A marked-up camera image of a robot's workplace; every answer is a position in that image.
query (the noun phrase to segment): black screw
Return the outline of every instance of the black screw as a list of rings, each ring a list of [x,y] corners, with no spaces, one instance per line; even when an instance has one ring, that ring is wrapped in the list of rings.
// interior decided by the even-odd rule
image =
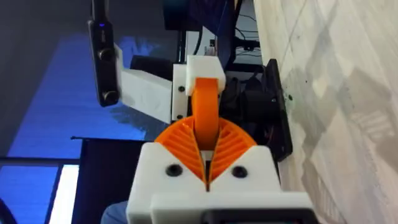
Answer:
[[[178,164],[169,165],[166,168],[166,174],[171,177],[178,177],[182,174],[182,167]]]
[[[248,170],[243,166],[236,166],[232,169],[232,175],[236,178],[245,178],[248,176]]]

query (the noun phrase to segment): cable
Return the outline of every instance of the cable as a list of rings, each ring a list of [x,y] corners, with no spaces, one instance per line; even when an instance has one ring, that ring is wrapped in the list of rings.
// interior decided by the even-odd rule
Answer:
[[[242,31],[237,27],[235,27],[235,29],[242,35],[243,39],[246,40],[246,36],[242,33]]]
[[[243,53],[239,53],[239,54],[236,54],[236,56],[252,56],[252,57],[261,57],[261,55],[251,55],[251,54],[245,54],[245,52],[243,52]]]
[[[240,31],[242,31],[242,32],[258,32],[258,31],[255,31],[255,30],[240,30]]]
[[[203,27],[199,30],[197,46],[195,47],[195,50],[193,51],[194,55],[196,55],[198,53],[198,51],[199,51],[199,47],[200,47],[200,44],[201,44],[202,36],[203,36]]]
[[[265,65],[260,65],[260,66],[264,74],[266,72],[266,66]],[[258,74],[259,74],[259,68],[257,68],[256,71],[254,71],[253,75],[250,78],[248,78],[247,80],[242,80],[241,83],[247,83],[250,79],[255,78]]]
[[[250,18],[250,19],[252,19],[254,22],[257,22],[257,20],[255,20],[253,17],[251,17],[251,16],[247,16],[247,15],[243,15],[243,14],[239,14],[240,16],[243,16],[243,17],[247,17],[247,18]]]

